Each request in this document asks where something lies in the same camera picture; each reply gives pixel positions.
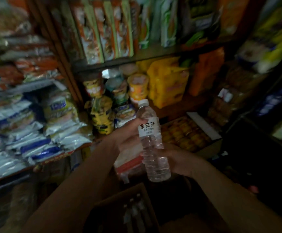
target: box of snacks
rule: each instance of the box of snacks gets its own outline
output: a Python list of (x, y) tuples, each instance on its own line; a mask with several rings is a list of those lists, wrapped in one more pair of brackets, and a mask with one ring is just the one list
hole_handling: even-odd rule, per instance
[(220, 152), (222, 137), (198, 113), (162, 125), (162, 140), (197, 154), (205, 159)]

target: bottle cap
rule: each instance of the bottle cap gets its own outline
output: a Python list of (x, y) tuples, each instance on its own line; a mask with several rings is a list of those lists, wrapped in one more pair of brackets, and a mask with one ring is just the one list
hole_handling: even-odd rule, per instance
[(148, 99), (143, 99), (143, 100), (139, 101), (138, 105), (139, 105), (139, 107), (141, 107), (141, 106), (145, 106), (145, 105), (150, 105), (150, 103), (148, 102)]

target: plastic water bottle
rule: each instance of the plastic water bottle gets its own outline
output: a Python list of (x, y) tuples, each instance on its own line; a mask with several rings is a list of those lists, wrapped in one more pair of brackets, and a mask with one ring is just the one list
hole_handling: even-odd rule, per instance
[(159, 120), (155, 111), (149, 106), (147, 99), (139, 101), (137, 118), (148, 120), (146, 124), (138, 126), (147, 177), (152, 182), (168, 180), (171, 177), (168, 159), (166, 157), (158, 157), (156, 152), (156, 149), (164, 148)]

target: bottle label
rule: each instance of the bottle label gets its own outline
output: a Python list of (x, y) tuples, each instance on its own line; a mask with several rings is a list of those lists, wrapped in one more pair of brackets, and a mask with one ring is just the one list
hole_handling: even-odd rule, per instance
[(160, 133), (158, 117), (147, 118), (148, 122), (138, 126), (139, 137), (156, 135)]

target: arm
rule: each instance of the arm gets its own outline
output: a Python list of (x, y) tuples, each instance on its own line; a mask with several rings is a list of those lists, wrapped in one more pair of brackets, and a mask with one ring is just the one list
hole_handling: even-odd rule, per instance
[(193, 178), (232, 232), (282, 232), (282, 218), (206, 160), (169, 144), (167, 156), (173, 172)]
[(97, 145), (85, 160), (28, 219), (21, 232), (81, 232), (120, 150), (138, 142), (135, 119)]

